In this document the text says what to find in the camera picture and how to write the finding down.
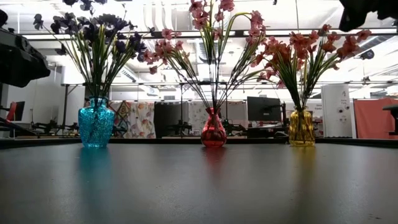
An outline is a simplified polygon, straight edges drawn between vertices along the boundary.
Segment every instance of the black table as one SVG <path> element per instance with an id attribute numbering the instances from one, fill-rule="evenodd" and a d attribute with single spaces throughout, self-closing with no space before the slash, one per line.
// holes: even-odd
<path id="1" fill-rule="evenodd" d="M 398 150 L 81 144 L 0 151 L 0 223 L 398 223 Z"/>

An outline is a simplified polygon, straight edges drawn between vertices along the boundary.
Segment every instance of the yellow vase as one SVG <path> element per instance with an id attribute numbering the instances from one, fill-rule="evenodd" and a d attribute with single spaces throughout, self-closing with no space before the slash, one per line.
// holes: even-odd
<path id="1" fill-rule="evenodd" d="M 293 146 L 315 145 L 315 133 L 310 112 L 295 110 L 290 115 L 289 143 Z"/>

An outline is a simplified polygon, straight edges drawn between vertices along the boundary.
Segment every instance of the vase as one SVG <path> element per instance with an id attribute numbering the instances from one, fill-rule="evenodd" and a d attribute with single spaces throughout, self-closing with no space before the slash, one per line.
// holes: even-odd
<path id="1" fill-rule="evenodd" d="M 312 115 L 306 110 L 295 110 L 290 115 L 289 143 L 293 146 L 314 146 Z"/>
<path id="2" fill-rule="evenodd" d="M 107 98 L 90 97 L 90 106 L 79 110 L 79 132 L 87 148 L 106 147 L 112 134 L 114 112 L 107 109 Z"/>
<path id="3" fill-rule="evenodd" d="M 220 109 L 215 113 L 213 108 L 207 108 L 206 112 L 209 117 L 201 132 L 201 143 L 206 147 L 221 147 L 226 142 L 226 133 L 218 116 Z"/>

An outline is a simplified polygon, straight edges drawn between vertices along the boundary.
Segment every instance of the monitor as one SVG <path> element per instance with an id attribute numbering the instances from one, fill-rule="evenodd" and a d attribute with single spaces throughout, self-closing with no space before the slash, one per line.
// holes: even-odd
<path id="1" fill-rule="evenodd" d="M 282 121 L 280 100 L 248 96 L 249 121 Z"/>

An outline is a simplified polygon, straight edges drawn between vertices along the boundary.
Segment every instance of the curtain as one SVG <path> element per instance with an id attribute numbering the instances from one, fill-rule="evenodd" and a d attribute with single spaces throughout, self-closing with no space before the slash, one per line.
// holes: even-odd
<path id="1" fill-rule="evenodd" d="M 114 125 L 127 132 L 116 133 L 119 138 L 155 138 L 154 104 L 137 102 L 109 102 L 116 113 Z"/>

